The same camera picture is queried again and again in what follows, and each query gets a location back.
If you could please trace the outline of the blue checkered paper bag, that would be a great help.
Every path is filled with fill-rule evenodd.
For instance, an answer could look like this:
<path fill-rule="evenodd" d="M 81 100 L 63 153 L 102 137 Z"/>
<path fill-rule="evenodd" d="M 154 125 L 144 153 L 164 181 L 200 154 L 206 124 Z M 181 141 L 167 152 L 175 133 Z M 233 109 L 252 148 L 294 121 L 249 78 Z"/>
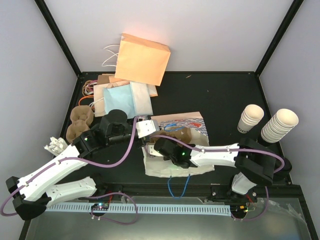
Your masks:
<path fill-rule="evenodd" d="M 199 111 L 152 116 L 160 130 L 143 147 L 145 174 L 150 177 L 167 179 L 167 188 L 171 197 L 181 199 L 185 196 L 192 176 L 214 171 L 213 165 L 196 166 L 189 157 L 191 149 L 183 143 L 195 147 L 208 146 L 209 135 L 203 116 Z M 173 178 L 186 178 L 182 193 L 172 192 Z"/>

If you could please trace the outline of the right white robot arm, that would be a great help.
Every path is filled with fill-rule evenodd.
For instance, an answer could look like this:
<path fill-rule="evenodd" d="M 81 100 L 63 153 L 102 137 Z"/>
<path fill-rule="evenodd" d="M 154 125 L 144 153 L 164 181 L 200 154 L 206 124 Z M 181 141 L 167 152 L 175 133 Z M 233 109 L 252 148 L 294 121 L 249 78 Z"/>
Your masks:
<path fill-rule="evenodd" d="M 240 201 L 255 186 L 268 187 L 274 175 L 286 165 L 285 159 L 250 138 L 225 146 L 184 143 L 174 137 L 157 135 L 153 151 L 183 169 L 225 166 L 238 169 L 227 189 L 228 198 Z"/>

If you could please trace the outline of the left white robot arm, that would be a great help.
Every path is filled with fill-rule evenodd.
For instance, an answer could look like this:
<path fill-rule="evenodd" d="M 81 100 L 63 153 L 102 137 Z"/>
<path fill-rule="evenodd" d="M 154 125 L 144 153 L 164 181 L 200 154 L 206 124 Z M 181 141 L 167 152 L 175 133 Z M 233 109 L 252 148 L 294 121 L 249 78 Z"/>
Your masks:
<path fill-rule="evenodd" d="M 81 180 L 59 182 L 86 165 L 105 169 L 119 166 L 128 157 L 134 141 L 143 147 L 157 131 L 158 123 L 149 115 L 129 119 L 124 111 L 111 110 L 100 123 L 81 133 L 62 153 L 39 169 L 21 178 L 8 178 L 6 186 L 10 196 L 0 206 L 0 214 L 4 217 L 18 215 L 28 221 L 58 203 L 78 198 L 103 199 L 108 187 L 98 173 Z M 112 164 L 92 161 L 93 154 L 123 142 L 127 142 L 128 147 L 120 160 Z"/>

